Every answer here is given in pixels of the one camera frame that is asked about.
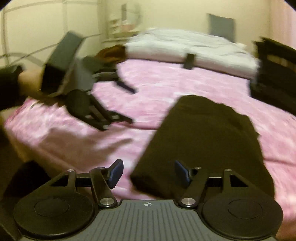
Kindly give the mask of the person left hand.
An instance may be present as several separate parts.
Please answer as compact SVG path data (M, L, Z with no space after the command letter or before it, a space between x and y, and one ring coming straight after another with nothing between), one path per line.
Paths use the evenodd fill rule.
M41 69L24 70L18 76L18 85L22 95L40 99L43 71Z

